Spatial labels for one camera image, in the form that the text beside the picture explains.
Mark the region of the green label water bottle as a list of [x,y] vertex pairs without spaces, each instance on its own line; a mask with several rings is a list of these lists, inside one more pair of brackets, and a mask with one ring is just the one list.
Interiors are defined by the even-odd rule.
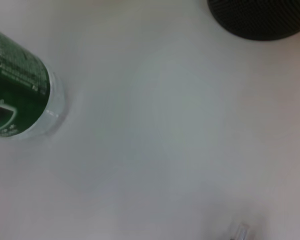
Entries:
[[0,32],[0,138],[55,129],[66,105],[62,81],[39,57]]

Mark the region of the silver grey ballpoint pen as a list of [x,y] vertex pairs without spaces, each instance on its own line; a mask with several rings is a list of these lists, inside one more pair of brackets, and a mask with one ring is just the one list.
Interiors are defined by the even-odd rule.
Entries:
[[241,223],[232,236],[231,240],[248,240],[249,232],[250,226],[245,223]]

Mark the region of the black mesh pen holder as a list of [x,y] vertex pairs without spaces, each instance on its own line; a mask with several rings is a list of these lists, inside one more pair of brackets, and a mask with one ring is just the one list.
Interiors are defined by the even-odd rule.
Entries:
[[226,31],[253,41],[276,41],[300,32],[300,0],[207,0]]

